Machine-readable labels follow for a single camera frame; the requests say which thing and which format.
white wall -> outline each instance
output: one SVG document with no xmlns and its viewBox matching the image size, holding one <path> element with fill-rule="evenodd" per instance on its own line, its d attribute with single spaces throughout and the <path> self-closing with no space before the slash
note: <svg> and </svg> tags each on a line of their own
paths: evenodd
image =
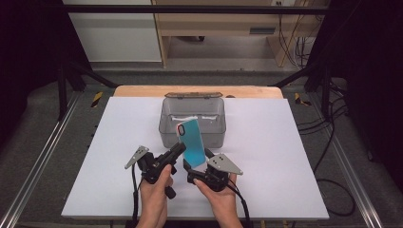
<svg viewBox="0 0 403 228">
<path fill-rule="evenodd" d="M 67 4 L 150 5 L 149 0 L 64 0 Z M 90 62 L 160 62 L 151 13 L 70 13 Z"/>
</svg>

white table surface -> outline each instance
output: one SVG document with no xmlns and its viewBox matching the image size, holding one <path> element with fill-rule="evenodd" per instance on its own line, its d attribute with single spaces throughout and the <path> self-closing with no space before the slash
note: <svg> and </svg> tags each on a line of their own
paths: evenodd
<svg viewBox="0 0 403 228">
<path fill-rule="evenodd" d="M 111 97 L 68 196 L 62 216 L 130 219 L 131 170 L 125 164 L 139 147 L 157 157 L 167 149 L 158 130 L 163 98 Z M 328 219 L 317 183 L 285 99 L 224 99 L 224 153 L 242 171 L 237 186 L 251 219 Z M 199 189 L 186 181 L 182 156 L 168 200 L 169 219 L 214 219 Z M 136 165 L 137 183 L 140 170 Z M 244 218 L 240 200 L 240 218 Z"/>
</svg>

plastic box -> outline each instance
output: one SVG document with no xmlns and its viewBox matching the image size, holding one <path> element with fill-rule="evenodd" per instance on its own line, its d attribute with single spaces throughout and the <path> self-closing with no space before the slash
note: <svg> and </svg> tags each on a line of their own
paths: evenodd
<svg viewBox="0 0 403 228">
<path fill-rule="evenodd" d="M 177 143 L 177 125 L 191 119 L 198 119 L 205 148 L 222 147 L 226 130 L 222 98 L 165 98 L 159 126 L 163 146 Z"/>
</svg>

cyan phone case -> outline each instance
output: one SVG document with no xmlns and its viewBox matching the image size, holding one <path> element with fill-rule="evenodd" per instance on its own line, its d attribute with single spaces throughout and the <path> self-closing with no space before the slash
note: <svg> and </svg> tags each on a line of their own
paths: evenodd
<svg viewBox="0 0 403 228">
<path fill-rule="evenodd" d="M 178 124 L 177 135 L 179 141 L 186 146 L 183 157 L 190 166 L 194 168 L 205 163 L 204 146 L 198 120 Z"/>
</svg>

human hand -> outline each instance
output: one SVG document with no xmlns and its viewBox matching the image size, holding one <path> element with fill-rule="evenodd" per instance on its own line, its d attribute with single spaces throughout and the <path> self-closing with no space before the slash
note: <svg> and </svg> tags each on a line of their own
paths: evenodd
<svg viewBox="0 0 403 228">
<path fill-rule="evenodd" d="M 229 180 L 232 181 L 230 181 L 229 184 L 235 188 L 234 184 L 237 181 L 237 175 L 230 174 Z M 225 187 L 222 191 L 215 192 L 201 180 L 194 179 L 194 182 L 198 186 L 199 190 L 210 201 L 213 214 L 221 228 L 242 227 L 240 219 L 237 215 L 236 194 L 234 191 L 228 187 Z"/>
<path fill-rule="evenodd" d="M 161 172 L 160 177 L 154 184 L 146 180 L 140 184 L 142 196 L 142 214 L 138 228 L 163 227 L 167 217 L 167 200 L 165 187 L 172 186 L 172 166 L 168 164 Z"/>
</svg>

